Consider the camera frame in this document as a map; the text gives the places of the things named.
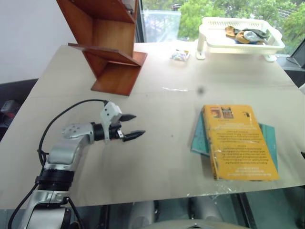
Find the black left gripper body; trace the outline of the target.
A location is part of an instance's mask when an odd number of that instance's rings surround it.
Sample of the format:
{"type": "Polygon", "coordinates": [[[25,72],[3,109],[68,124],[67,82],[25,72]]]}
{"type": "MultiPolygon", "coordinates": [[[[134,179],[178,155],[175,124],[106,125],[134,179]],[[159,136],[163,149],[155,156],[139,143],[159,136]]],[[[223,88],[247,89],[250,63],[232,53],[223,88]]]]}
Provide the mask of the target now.
{"type": "Polygon", "coordinates": [[[124,134],[121,130],[121,127],[122,127],[121,121],[110,124],[110,126],[109,126],[109,136],[110,136],[111,140],[114,140],[114,139],[123,140],[124,139],[124,134]]]}

